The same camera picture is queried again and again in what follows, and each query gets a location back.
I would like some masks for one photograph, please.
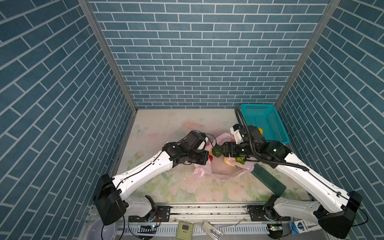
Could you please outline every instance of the pink plastic bag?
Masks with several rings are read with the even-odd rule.
[[[223,133],[220,136],[216,138],[217,145],[222,145],[225,142],[234,142],[235,138],[230,133]],[[212,145],[209,144],[205,147],[205,150],[211,151]],[[195,177],[203,177],[205,174],[209,174],[215,178],[218,179],[232,179],[235,177],[239,177],[245,173],[251,172],[254,169],[254,163],[252,162],[245,162],[245,164],[241,164],[236,162],[235,158],[230,157],[228,160],[235,164],[236,167],[228,166],[224,163],[224,156],[221,155],[220,157],[215,157],[213,154],[210,154],[213,157],[213,160],[208,160],[205,165],[198,165],[195,164],[195,171],[193,172],[193,175]]]

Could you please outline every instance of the floral tablecloth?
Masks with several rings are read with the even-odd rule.
[[[178,141],[191,130],[219,136],[237,123],[232,109],[139,110],[118,173],[125,172],[155,155],[168,141]],[[307,192],[283,173],[261,164],[286,185],[284,197],[308,199]],[[133,196],[150,195],[155,202],[267,201],[273,193],[251,173],[221,180],[210,175],[194,177],[195,167],[178,165],[139,187]]]

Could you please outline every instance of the blue brick wall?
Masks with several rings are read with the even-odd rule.
[[[384,233],[383,12],[382,0],[342,0],[279,110],[298,156],[363,196],[370,220],[350,239]]]
[[[0,1],[0,239],[78,237],[131,114],[76,0]]]
[[[327,3],[91,0],[138,108],[273,104]]]

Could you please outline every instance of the blue plastic basket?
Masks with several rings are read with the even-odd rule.
[[[275,106],[248,103],[242,104],[240,108],[247,124],[261,128],[268,142],[279,141],[284,144],[290,142]]]

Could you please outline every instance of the green sponge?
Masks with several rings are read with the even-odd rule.
[[[267,186],[277,196],[283,195],[286,186],[277,180],[272,174],[259,164],[255,164],[255,169],[251,172],[258,180]]]

